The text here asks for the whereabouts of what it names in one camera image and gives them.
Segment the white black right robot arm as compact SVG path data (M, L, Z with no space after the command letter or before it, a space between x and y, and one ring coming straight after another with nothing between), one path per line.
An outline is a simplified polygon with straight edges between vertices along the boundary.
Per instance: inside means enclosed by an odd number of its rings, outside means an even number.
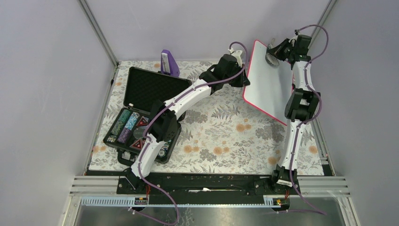
M308 55L311 37L298 34L291 39L266 51L266 62L278 66L280 61L287 61L291 66L295 82L291 96L286 104L284 116L287 122L285 154L277 163L269 181L269 188L276 194L288 192L297 177L297 158L307 123L314 120L321 110L320 93L311 81L311 61Z

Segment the pink framed whiteboard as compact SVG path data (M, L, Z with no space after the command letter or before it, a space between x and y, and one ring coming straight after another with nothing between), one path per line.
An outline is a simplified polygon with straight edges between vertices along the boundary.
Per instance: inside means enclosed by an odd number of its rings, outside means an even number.
M244 88L242 97L251 106L286 126L284 111L291 97L293 73L287 62L278 61L272 66L266 61L267 46L254 41L247 78L250 85Z

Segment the grey round scrubber pad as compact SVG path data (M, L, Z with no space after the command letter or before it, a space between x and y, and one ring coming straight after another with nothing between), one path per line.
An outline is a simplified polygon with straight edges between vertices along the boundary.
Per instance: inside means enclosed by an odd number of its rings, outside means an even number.
M268 52L268 50L273 48L274 42L275 42L275 38L272 38L271 41L269 42L269 44L267 45L267 50L266 50L266 54L265 54L265 60L270 66L278 67L279 66L279 60Z

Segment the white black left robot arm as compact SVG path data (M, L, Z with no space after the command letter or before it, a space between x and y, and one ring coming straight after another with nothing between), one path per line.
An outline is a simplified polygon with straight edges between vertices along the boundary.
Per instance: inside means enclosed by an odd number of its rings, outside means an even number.
M165 102L158 101L153 105L150 123L143 132L144 146L126 173L128 188L132 192L139 194L145 190L145 178L150 174L162 146L175 137L177 120L183 113L222 89L225 84L245 86L244 71L248 58L241 54L241 50L236 50L223 55L217 64L204 71L190 87Z

